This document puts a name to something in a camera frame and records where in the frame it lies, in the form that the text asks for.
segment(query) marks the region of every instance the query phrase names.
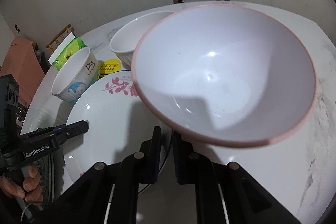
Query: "silver bolt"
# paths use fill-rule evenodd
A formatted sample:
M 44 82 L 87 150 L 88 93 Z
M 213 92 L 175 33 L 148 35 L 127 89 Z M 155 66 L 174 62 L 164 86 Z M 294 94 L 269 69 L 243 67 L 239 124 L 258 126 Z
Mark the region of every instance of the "silver bolt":
M 237 170 L 239 168 L 239 164 L 233 161 L 233 162 L 229 163 L 229 167 L 232 170 Z
M 190 153 L 189 154 L 189 158 L 191 159 L 191 160 L 197 160 L 197 159 L 199 159 L 199 154 L 198 153 L 196 153 L 196 152 L 194 152 L 194 153 Z
M 144 153 L 142 153 L 142 152 L 137 152 L 137 153 L 134 153 L 134 158 L 136 158 L 136 159 L 142 159 L 143 157 L 145 156 L 145 154 Z
M 94 165 L 95 170 L 103 170 L 105 167 L 105 164 L 103 162 L 97 162 Z

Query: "human hand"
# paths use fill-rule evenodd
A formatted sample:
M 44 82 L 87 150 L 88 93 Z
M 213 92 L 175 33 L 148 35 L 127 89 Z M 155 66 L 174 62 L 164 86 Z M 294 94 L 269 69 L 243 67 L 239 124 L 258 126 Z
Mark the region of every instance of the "human hand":
M 27 202 L 42 202 L 42 186 L 39 184 L 41 174 L 36 165 L 31 165 L 28 172 L 29 177 L 22 184 L 27 193 L 11 179 L 6 178 L 5 175 L 0 177 L 0 188 L 10 198 L 17 196 L 18 198 L 25 198 Z

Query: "blue hat cartoon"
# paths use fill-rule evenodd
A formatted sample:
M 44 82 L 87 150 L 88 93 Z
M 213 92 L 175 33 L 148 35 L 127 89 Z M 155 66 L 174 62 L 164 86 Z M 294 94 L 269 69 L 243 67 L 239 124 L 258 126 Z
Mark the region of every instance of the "blue hat cartoon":
M 86 91 L 86 85 L 82 82 L 76 82 L 68 88 L 68 91 L 70 90 L 72 90 L 76 95 L 81 96 L 84 91 Z

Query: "pink flower design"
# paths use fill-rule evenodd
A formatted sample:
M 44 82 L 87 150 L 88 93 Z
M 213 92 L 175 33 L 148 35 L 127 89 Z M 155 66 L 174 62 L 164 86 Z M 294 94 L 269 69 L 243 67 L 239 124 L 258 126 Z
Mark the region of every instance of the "pink flower design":
M 137 90 L 135 89 L 134 84 L 130 86 L 129 90 L 130 90 L 130 92 L 131 92 L 131 96 L 134 95 L 135 97 L 138 97 L 138 92 L 137 92 Z
M 105 89 L 103 91 L 108 90 L 110 94 L 119 93 L 123 91 L 124 95 L 131 95 L 131 96 L 138 97 L 138 93 L 135 89 L 135 86 L 132 83 L 131 83 L 132 85 L 129 86 L 130 83 L 124 81 L 124 79 L 130 81 L 132 80 L 132 78 L 129 76 L 122 76 L 121 78 L 122 78 L 122 83 L 119 83 L 120 81 L 119 77 L 112 78 L 111 80 L 112 84 L 106 83 Z

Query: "pink cloth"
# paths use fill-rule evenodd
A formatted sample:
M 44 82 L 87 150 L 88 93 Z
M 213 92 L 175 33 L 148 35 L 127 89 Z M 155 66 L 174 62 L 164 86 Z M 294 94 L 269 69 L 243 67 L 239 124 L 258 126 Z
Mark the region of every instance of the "pink cloth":
M 8 74 L 19 84 L 19 102 L 28 107 L 44 78 L 30 40 L 16 37 L 9 46 L 0 72 L 0 75 Z

